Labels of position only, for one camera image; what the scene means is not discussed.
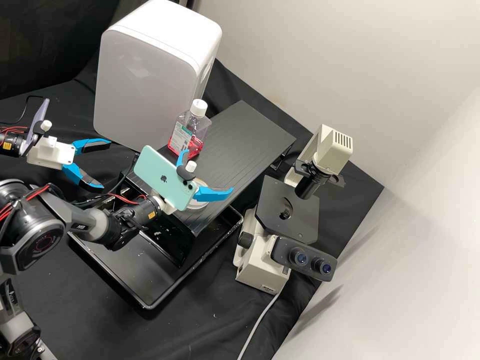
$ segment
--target microscope focus knob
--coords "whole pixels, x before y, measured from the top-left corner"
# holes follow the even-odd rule
[[[253,241],[254,236],[249,232],[242,231],[238,236],[238,245],[244,249],[249,249]]]

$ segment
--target microscope base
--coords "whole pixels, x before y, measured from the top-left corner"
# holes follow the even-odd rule
[[[291,269],[270,258],[276,235],[265,231],[255,217],[256,208],[245,212],[242,232],[253,235],[250,247],[236,246],[233,265],[238,269],[235,280],[268,294],[275,295],[290,277]]]

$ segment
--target mint green iphone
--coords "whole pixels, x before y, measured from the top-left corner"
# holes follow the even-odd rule
[[[197,192],[194,181],[183,180],[177,167],[149,145],[141,150],[133,172],[180,211],[187,208]]]

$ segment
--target white wall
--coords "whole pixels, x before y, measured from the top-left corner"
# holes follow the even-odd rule
[[[475,0],[197,0],[219,60],[314,131],[354,139],[388,185],[478,85]]]
[[[368,213],[276,360],[480,357],[480,89]]]

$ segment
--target black cloth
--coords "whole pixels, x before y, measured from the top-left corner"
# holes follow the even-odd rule
[[[51,134],[60,141],[96,137],[93,130],[94,96],[79,82],[34,91],[51,99],[47,118]],[[205,98],[221,111],[239,99],[269,117],[298,141],[301,149],[311,134],[216,62]],[[25,96],[0,101],[2,117],[18,117]],[[35,112],[31,106],[24,125]],[[130,164],[133,153],[119,145],[80,155],[76,162],[106,185],[116,182],[119,171]],[[59,185],[68,199],[87,194],[56,170],[0,158],[0,179],[18,178],[42,185]],[[280,173],[266,173],[280,178]],[[325,188],[322,197],[321,248],[337,256],[358,223],[368,212],[382,186],[349,163],[344,175],[347,187]],[[255,204],[262,177],[256,179],[234,202],[239,211]],[[338,192],[341,197],[328,198]],[[257,317],[272,297],[235,281],[232,265],[236,235],[227,239],[171,296],[152,312],[133,306],[122,291],[109,286],[77,253],[74,244],[63,242],[18,276],[23,303],[42,328],[42,336],[59,359],[236,359]],[[282,343],[319,286],[317,281],[293,272],[278,301],[267,313],[245,354],[245,359],[269,359]]]
[[[71,80],[100,44],[119,0],[4,0],[0,99]]]

